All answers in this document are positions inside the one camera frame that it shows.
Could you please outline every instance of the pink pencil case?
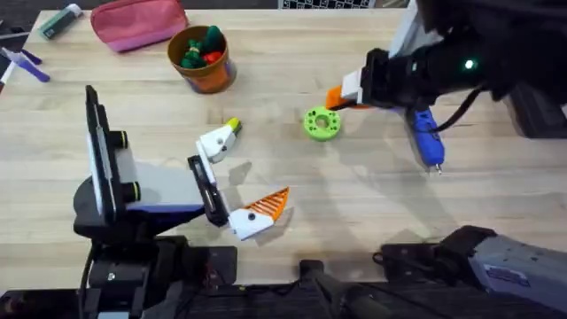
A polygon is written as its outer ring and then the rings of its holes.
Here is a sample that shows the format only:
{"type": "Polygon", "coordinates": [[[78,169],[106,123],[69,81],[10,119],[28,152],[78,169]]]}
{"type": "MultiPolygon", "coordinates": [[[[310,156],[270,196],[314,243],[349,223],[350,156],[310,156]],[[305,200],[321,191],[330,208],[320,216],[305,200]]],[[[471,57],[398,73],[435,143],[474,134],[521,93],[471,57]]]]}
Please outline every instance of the pink pencil case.
{"type": "Polygon", "coordinates": [[[93,10],[90,24],[102,42],[121,52],[169,39],[188,22],[178,0],[119,0],[93,10]]]}

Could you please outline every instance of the green 3d printed ring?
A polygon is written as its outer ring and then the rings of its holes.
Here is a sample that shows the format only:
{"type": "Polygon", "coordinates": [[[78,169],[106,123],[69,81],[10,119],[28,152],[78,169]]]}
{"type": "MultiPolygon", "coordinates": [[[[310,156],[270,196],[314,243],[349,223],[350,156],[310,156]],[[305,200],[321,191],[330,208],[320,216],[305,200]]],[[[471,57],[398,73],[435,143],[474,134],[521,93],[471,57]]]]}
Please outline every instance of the green 3d printed ring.
{"type": "Polygon", "coordinates": [[[340,117],[337,112],[317,106],[305,113],[303,129],[317,141],[329,141],[340,130],[340,117]]]}

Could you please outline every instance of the marker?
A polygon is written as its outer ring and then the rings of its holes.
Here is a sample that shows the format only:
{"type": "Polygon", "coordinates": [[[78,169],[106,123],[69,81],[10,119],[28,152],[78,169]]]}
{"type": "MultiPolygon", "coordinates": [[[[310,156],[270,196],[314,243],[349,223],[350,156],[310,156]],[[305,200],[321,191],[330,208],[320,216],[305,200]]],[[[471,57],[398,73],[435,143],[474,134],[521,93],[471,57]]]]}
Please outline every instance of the marker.
{"type": "Polygon", "coordinates": [[[38,64],[41,63],[41,60],[38,57],[33,56],[31,55],[31,53],[29,53],[30,58],[32,57],[32,62],[34,62],[32,63],[26,58],[26,55],[24,55],[23,53],[12,52],[6,48],[2,48],[0,52],[2,53],[3,56],[7,57],[11,62],[23,68],[24,70],[28,71],[33,76],[35,76],[37,80],[41,82],[50,81],[51,78],[47,74],[43,73],[40,69],[35,67],[34,63],[38,63],[38,64]]]}

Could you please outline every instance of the orange cup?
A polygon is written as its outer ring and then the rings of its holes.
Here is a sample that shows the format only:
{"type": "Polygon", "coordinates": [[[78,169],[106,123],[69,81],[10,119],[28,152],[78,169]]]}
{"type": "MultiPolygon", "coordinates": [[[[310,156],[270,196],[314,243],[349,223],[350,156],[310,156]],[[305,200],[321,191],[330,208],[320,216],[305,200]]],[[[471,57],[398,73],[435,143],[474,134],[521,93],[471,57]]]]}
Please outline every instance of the orange cup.
{"type": "Polygon", "coordinates": [[[222,35],[224,51],[221,58],[205,67],[189,69],[181,67],[181,60],[187,50],[189,40],[202,42],[208,26],[188,27],[175,35],[167,46],[167,56],[175,70],[191,85],[197,93],[216,93],[225,90],[236,78],[236,68],[229,58],[229,46],[222,35]]]}

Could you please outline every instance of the yellow object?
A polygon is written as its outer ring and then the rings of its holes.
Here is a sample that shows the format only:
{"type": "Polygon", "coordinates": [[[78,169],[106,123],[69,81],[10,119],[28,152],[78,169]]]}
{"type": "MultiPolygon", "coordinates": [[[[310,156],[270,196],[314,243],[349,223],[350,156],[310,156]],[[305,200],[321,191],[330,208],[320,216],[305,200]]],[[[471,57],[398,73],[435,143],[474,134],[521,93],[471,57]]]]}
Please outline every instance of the yellow object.
{"type": "Polygon", "coordinates": [[[277,191],[271,195],[266,196],[260,200],[257,200],[250,205],[246,206],[245,209],[251,210],[258,214],[265,214],[272,217],[272,219],[277,221],[277,219],[282,214],[285,208],[285,203],[287,202],[288,194],[290,193],[290,188],[286,187],[281,191],[277,191]]]}
{"type": "Polygon", "coordinates": [[[234,132],[240,126],[240,120],[237,118],[232,118],[229,121],[227,121],[227,125],[230,125],[232,131],[234,132]]]}

